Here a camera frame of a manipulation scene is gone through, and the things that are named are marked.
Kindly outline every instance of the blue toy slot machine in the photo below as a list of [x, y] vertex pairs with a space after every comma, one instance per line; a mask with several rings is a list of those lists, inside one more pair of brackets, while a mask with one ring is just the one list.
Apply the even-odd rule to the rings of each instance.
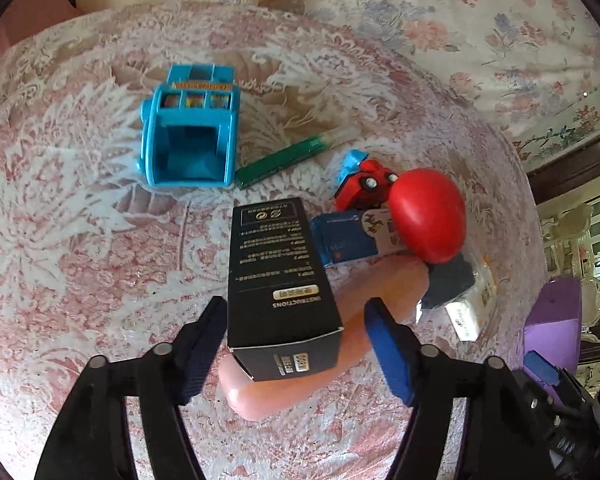
[[167, 81], [140, 108], [138, 171], [149, 186], [230, 186], [239, 108], [233, 68], [172, 66]]

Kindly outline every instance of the black box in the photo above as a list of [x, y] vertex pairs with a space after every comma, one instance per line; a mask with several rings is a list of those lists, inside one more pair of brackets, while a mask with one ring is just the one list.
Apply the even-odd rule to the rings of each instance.
[[299, 198], [234, 207], [229, 350], [254, 381], [333, 368], [342, 322]]

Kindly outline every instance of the metal screw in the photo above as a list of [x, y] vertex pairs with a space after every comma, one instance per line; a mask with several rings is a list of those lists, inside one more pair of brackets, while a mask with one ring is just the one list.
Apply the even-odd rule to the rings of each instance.
[[489, 357], [487, 359], [487, 364], [491, 368], [496, 368], [496, 370], [500, 370], [501, 368], [504, 368], [504, 361], [495, 355], [492, 355], [491, 357]]
[[154, 354], [156, 355], [167, 355], [171, 352], [171, 345], [169, 343], [159, 343], [154, 347]]
[[422, 345], [420, 352], [426, 357], [436, 357], [440, 353], [440, 350], [433, 345]]
[[107, 364], [107, 358], [104, 355], [96, 355], [89, 360], [89, 368], [102, 368]]

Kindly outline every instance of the red oval object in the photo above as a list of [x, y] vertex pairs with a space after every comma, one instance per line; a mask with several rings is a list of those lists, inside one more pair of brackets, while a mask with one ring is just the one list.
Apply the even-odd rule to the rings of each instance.
[[403, 243], [424, 262], [443, 264], [460, 252], [464, 199], [445, 174], [427, 168], [401, 174], [389, 192], [389, 209]]

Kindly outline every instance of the green marker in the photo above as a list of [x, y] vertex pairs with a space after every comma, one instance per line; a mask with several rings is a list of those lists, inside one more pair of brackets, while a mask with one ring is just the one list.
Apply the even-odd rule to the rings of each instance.
[[281, 170], [307, 160], [325, 150], [334, 148], [360, 135], [360, 127], [353, 124], [339, 126], [328, 132], [296, 142], [279, 152], [267, 155], [256, 162], [247, 164], [235, 172], [235, 183], [240, 189], [252, 186]]

